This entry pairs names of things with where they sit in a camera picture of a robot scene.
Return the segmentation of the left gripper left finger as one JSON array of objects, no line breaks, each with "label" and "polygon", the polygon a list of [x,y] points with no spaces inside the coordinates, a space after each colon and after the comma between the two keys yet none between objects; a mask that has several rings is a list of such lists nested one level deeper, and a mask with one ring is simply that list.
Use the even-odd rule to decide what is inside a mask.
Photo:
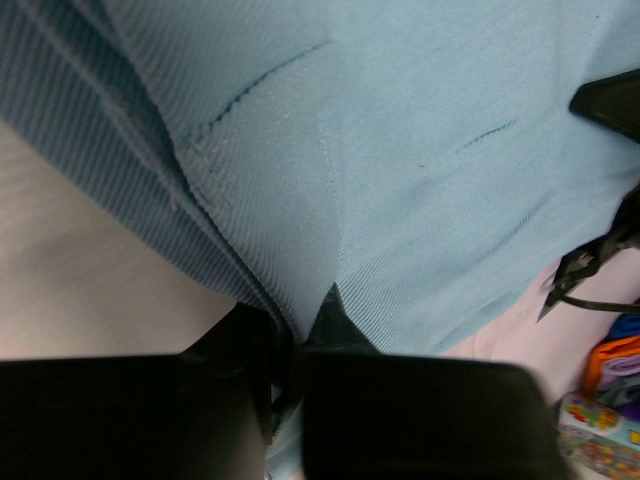
[{"label": "left gripper left finger", "polygon": [[174,354],[7,360],[5,479],[261,479],[272,322],[235,306]]}]

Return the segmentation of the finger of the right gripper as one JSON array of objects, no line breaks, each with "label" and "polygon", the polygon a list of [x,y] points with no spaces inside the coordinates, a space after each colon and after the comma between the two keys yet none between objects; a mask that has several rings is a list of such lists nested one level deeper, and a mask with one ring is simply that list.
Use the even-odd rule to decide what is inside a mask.
[{"label": "finger of the right gripper", "polygon": [[569,111],[636,143],[640,140],[640,77],[635,69],[583,84]]}]

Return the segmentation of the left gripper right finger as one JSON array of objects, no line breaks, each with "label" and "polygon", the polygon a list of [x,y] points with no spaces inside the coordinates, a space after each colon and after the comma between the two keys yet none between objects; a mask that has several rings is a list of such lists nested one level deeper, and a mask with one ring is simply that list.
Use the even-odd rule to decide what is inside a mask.
[{"label": "left gripper right finger", "polygon": [[534,377],[502,363],[379,352],[325,296],[302,351],[309,479],[569,479]]}]

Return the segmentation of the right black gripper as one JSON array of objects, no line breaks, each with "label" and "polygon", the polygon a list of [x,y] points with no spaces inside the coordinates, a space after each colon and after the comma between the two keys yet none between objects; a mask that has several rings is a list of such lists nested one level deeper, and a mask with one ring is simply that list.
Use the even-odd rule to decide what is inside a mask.
[{"label": "right black gripper", "polygon": [[578,286],[596,276],[615,255],[628,249],[639,249],[639,186],[624,197],[605,235],[579,246],[561,259],[538,320],[560,303],[590,311],[638,315],[639,301],[602,302],[572,295]]}]

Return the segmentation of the light blue garment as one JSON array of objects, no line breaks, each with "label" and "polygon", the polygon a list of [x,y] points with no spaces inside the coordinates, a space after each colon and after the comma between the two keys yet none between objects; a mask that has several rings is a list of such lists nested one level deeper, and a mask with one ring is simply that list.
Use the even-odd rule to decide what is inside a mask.
[{"label": "light blue garment", "polygon": [[270,317],[268,479],[303,470],[302,351],[331,288],[379,352],[441,357],[609,231],[639,146],[569,104],[635,69],[635,1],[1,5],[2,120]]}]

